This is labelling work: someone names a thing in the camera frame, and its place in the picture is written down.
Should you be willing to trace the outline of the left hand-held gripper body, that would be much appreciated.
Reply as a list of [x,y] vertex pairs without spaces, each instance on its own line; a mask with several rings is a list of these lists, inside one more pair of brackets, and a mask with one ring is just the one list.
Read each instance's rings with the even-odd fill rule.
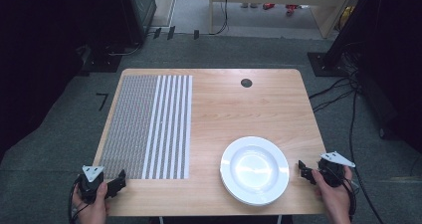
[[82,167],[83,174],[79,184],[82,200],[87,204],[95,202],[97,190],[104,181],[103,166],[86,166]]

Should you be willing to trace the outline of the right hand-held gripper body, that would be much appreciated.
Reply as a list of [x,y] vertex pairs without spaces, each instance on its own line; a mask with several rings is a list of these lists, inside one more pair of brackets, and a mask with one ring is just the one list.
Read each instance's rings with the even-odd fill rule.
[[322,175],[324,181],[331,187],[338,187],[344,181],[345,166],[355,167],[355,163],[333,151],[323,153],[320,156],[320,161],[317,163],[319,173]]

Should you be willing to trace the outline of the white plate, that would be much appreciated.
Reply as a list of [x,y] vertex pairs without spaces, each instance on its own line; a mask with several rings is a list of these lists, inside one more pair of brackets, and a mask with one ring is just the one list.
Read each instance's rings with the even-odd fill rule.
[[220,176],[238,201],[265,206],[279,199],[290,180],[285,155],[271,141],[258,136],[240,137],[224,150]]

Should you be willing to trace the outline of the person's right hand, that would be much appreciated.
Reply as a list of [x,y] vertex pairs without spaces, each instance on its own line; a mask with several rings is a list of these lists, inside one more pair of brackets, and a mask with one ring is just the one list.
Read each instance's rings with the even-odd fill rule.
[[312,175],[316,181],[316,196],[323,203],[329,223],[351,224],[349,218],[350,199],[347,190],[343,186],[330,187],[317,170],[313,170]]

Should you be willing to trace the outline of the person's left hand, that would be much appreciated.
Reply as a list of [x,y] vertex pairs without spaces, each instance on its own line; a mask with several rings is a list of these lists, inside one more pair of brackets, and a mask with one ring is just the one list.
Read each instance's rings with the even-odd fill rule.
[[78,193],[79,186],[73,191],[72,202],[76,206],[80,224],[106,224],[109,205],[106,203],[107,184],[101,183],[93,204],[85,203]]

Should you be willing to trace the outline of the grey striped placemat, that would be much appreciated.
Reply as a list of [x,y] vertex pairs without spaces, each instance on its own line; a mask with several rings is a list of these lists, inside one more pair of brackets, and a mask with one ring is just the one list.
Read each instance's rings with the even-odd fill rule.
[[100,159],[106,179],[189,177],[192,87],[185,75],[122,79]]

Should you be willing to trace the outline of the black stand base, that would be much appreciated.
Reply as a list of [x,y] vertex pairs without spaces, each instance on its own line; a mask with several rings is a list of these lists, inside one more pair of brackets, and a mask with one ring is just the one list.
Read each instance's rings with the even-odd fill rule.
[[99,51],[86,46],[82,55],[83,66],[80,69],[82,76],[88,76],[90,73],[115,73],[119,67],[121,56],[109,54],[108,51]]
[[316,77],[347,77],[345,64],[341,58],[329,53],[308,52],[308,58]]

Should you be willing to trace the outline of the dark cabinet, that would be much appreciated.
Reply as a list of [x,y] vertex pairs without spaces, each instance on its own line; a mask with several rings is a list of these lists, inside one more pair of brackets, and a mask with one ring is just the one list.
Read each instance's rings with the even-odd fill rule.
[[155,0],[120,0],[123,17],[132,45],[139,45],[146,37],[156,11]]

